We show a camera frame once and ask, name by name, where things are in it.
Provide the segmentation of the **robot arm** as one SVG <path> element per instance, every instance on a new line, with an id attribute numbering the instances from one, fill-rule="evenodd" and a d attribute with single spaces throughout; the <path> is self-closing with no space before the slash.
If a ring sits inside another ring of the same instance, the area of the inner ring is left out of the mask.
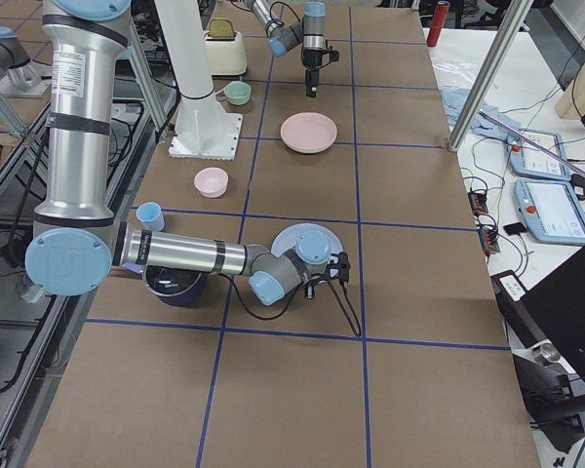
<path id="1" fill-rule="evenodd" d="M 324 37 L 326 7 L 308 1 L 286 25 L 268 1 L 243 1 L 262 25 L 274 57 L 302 45 L 306 95 L 314 98 L 322 58 L 338 52 Z M 47 293 L 75 296 L 96 289 L 111 265 L 156 265 L 249 276 L 253 293 L 271 305 L 335 268 L 332 248 L 316 229 L 279 256 L 260 245 L 225 244 L 146 229 L 115 219 L 105 201 L 115 62 L 126 51 L 131 1 L 43 1 L 43 30 L 54 46 L 49 128 L 49 178 L 34 211 L 25 252 L 30 280 Z M 172 155 L 234 159 L 243 116 L 215 98 L 196 1 L 155 1 L 177 84 Z"/>
<path id="2" fill-rule="evenodd" d="M 308 1 L 300 17 L 285 1 L 231 1 L 233 7 L 251 13 L 259 22 L 268 38 L 268 45 L 275 58 L 281 58 L 300 46 L 300 60 L 305 69 L 304 86 L 309 98 L 315 98 L 320 86 L 321 70 L 336 63 L 340 53 L 325 37 L 326 5 L 322 1 Z M 275 7 L 288 8 L 294 23 L 286 24 L 276 15 Z"/>

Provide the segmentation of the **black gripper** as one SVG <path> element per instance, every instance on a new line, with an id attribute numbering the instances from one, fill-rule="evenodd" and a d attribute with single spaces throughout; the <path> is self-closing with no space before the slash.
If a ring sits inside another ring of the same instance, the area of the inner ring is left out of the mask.
<path id="1" fill-rule="evenodd" d="M 340 53 L 328 41 L 320 45 L 303 45 L 301 62 L 305 68 L 305 88 L 309 98 L 315 98 L 319 88 L 320 69 L 333 62 L 338 62 Z"/>
<path id="2" fill-rule="evenodd" d="M 305 284 L 305 297 L 315 298 L 315 287 L 319 284 L 327 283 L 331 285 L 331 281 L 336 280 L 341 286 L 342 290 L 347 293 L 350 279 L 351 264 L 347 252 L 340 252 L 332 256 L 322 272 L 312 273 L 309 281 Z"/>

